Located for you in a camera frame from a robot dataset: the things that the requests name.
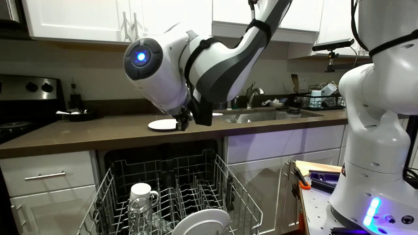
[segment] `upper cabinet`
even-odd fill
[[[293,0],[272,41],[313,43],[321,24],[323,0]],[[213,0],[214,36],[240,38],[251,22],[251,10],[244,0]]]
[[[358,7],[354,15],[358,28]],[[329,51],[312,51],[312,46],[317,43],[327,43],[331,41],[354,38],[351,31],[351,0],[324,0],[322,9],[321,27],[318,39],[313,44],[291,43],[289,45],[289,58],[299,58],[312,55],[325,55]],[[355,41],[352,48],[338,48],[334,50],[340,56],[368,56],[368,52],[363,50]]]
[[[212,0],[144,0],[136,5],[131,11],[140,8],[144,36],[163,34],[178,22],[187,23],[197,33],[212,34]]]
[[[33,38],[131,42],[129,0],[23,0]]]

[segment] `wooden board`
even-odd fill
[[[340,166],[332,166],[307,161],[296,161],[296,167],[299,168],[303,176],[309,175],[309,170],[341,172]]]

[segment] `glass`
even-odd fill
[[[132,235],[151,235],[153,209],[148,198],[139,197],[128,205],[129,231]]]

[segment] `wall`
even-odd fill
[[[237,39],[222,38],[227,46]],[[291,73],[308,78],[309,84],[338,82],[343,73],[324,73],[326,60],[287,60],[288,43],[271,42],[251,71],[242,94],[256,81],[266,94],[293,91]],[[71,78],[84,100],[143,98],[122,68],[123,51],[63,49],[44,41],[0,40],[0,73],[53,77],[62,80],[64,96],[71,93]]]

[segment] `countertop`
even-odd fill
[[[107,116],[76,123],[61,120],[1,144],[0,158],[133,148],[232,135],[347,124],[345,110],[316,112],[303,110],[303,112],[321,116],[252,123],[227,123],[220,116],[213,118],[212,126],[196,125],[191,121],[186,131],[173,132],[156,132],[148,129],[148,123],[164,119],[161,115]]]

